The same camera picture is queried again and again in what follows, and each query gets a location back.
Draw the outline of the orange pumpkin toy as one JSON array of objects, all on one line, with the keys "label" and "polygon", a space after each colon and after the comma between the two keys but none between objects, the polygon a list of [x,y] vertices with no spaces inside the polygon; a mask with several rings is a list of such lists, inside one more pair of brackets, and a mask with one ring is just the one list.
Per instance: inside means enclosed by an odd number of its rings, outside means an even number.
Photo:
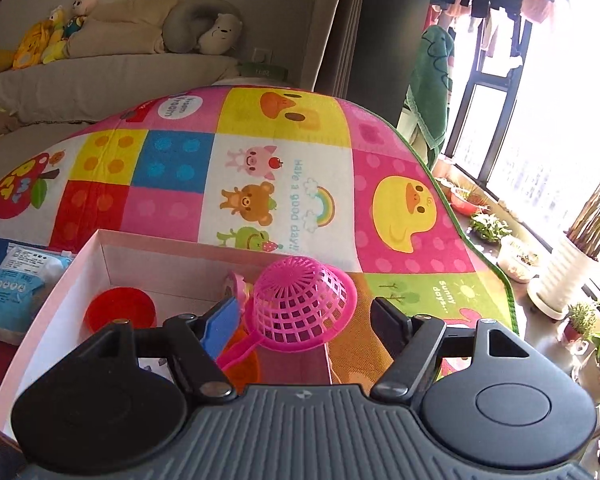
[{"label": "orange pumpkin toy", "polygon": [[[221,352],[221,356],[234,347],[238,342],[243,341],[248,336],[244,326],[239,325],[230,337],[227,345]],[[249,385],[258,384],[261,381],[261,364],[257,352],[251,351],[239,363],[229,367],[224,374],[232,382],[239,394],[242,394]]]}]

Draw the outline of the red plastic lid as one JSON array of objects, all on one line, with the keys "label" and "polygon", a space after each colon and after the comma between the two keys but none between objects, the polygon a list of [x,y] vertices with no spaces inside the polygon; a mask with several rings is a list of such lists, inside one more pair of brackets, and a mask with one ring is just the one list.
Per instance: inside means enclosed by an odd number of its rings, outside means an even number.
[{"label": "red plastic lid", "polygon": [[139,288],[114,287],[104,290],[90,302],[83,322],[92,333],[97,333],[117,320],[127,320],[134,328],[153,328],[157,324],[155,304]]}]

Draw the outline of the pink plastic strainer toy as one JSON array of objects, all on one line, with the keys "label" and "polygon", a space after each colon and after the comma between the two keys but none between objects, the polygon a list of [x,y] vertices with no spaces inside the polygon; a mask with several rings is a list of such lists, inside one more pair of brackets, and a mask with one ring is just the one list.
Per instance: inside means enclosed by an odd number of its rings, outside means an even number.
[{"label": "pink plastic strainer toy", "polygon": [[221,370],[255,348],[298,353],[328,344],[352,320],[358,291],[347,273],[309,257],[267,266],[254,283],[244,316],[247,337],[216,360]]}]

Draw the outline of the blue tissue pack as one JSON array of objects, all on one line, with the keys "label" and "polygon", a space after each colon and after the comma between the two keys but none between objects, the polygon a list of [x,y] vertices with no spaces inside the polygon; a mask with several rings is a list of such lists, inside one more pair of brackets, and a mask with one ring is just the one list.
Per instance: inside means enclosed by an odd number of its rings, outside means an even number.
[{"label": "blue tissue pack", "polygon": [[20,344],[73,259],[72,252],[7,244],[0,262],[0,341]]}]

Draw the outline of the pink cardboard box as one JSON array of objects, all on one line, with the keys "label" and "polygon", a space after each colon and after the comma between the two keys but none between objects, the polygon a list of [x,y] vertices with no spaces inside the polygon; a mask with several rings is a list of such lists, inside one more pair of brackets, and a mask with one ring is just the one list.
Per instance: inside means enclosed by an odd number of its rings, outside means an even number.
[{"label": "pink cardboard box", "polygon": [[149,328],[177,314],[203,315],[279,257],[97,231],[50,292],[9,365],[0,387],[0,437],[16,442],[10,415],[20,393],[106,324],[128,320]]}]

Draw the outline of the white plant pot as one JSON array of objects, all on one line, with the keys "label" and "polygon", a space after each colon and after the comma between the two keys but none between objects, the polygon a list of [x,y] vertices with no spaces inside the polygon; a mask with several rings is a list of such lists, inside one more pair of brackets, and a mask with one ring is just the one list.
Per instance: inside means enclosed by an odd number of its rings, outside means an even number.
[{"label": "white plant pot", "polygon": [[527,295],[545,316],[561,321],[571,300],[596,268],[597,261],[562,234],[559,243],[543,260],[539,275],[528,283]]}]

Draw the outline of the small potted plant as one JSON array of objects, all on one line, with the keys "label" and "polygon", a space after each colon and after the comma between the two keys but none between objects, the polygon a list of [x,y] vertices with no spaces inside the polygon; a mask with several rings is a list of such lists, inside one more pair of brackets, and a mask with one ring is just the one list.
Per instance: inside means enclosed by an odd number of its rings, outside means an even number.
[{"label": "small potted plant", "polygon": [[595,309],[590,304],[570,304],[567,309],[568,322],[564,329],[567,344],[588,339],[596,323]]}]

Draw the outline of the colourful cartoon play mat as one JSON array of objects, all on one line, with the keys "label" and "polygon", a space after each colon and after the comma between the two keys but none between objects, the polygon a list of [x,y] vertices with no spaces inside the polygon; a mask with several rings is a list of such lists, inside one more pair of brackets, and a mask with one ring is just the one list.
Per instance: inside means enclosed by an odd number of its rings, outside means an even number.
[{"label": "colourful cartoon play mat", "polygon": [[508,279],[463,233],[390,125],[296,89],[199,88],[143,102],[0,168],[0,262],[12,242],[76,252],[100,229],[305,255],[349,272],[358,312],[332,377],[388,367],[370,300],[451,326],[517,327]]}]

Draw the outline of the green dinosaur towel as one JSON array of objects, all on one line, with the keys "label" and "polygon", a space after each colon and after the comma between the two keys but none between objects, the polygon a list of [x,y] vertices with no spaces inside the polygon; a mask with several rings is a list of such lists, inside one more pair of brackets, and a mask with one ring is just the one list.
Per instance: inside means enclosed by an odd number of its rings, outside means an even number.
[{"label": "green dinosaur towel", "polygon": [[414,122],[408,142],[430,170],[442,151],[449,125],[453,60],[453,37],[439,25],[429,26],[420,38],[404,106]]}]

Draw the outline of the beige sofa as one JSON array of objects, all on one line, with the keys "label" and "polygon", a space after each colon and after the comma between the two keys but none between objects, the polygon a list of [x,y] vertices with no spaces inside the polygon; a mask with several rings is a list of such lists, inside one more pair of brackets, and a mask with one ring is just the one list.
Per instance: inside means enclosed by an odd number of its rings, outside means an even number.
[{"label": "beige sofa", "polygon": [[80,129],[152,99],[238,75],[238,61],[202,54],[69,58],[0,73],[0,177]]}]

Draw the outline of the white bear plush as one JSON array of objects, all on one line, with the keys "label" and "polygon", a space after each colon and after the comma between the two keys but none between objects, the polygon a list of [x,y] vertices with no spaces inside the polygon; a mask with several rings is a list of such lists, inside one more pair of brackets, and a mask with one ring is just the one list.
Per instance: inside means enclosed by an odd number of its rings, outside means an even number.
[{"label": "white bear plush", "polygon": [[198,40],[198,51],[206,55],[221,55],[234,47],[242,33],[238,16],[219,13],[212,27]]}]

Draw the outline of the grey neck pillow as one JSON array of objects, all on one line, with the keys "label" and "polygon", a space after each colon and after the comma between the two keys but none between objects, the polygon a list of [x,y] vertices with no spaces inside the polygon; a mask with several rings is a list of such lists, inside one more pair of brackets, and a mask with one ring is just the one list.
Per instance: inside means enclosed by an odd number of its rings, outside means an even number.
[{"label": "grey neck pillow", "polygon": [[163,23],[162,38],[172,53],[199,53],[198,40],[214,24],[219,13],[239,11],[225,0],[182,0],[169,12]]}]

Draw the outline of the beige pillow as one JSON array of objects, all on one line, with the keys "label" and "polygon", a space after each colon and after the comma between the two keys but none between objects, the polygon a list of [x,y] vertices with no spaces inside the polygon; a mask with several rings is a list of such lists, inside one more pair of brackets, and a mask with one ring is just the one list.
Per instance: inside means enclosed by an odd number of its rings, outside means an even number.
[{"label": "beige pillow", "polygon": [[67,58],[166,52],[162,30],[180,0],[118,0],[99,3],[67,40]]}]

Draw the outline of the cartoon boy doll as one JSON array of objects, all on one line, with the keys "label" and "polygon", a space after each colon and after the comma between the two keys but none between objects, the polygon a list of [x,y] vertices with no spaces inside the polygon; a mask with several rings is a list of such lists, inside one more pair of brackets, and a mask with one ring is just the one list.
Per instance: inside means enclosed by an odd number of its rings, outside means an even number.
[{"label": "cartoon boy doll", "polygon": [[50,64],[51,62],[63,60],[67,57],[66,47],[69,38],[81,30],[88,16],[96,8],[97,3],[98,0],[73,1],[70,18],[67,23],[62,26],[61,35],[57,40],[50,40],[50,43],[42,54],[43,64]]}]

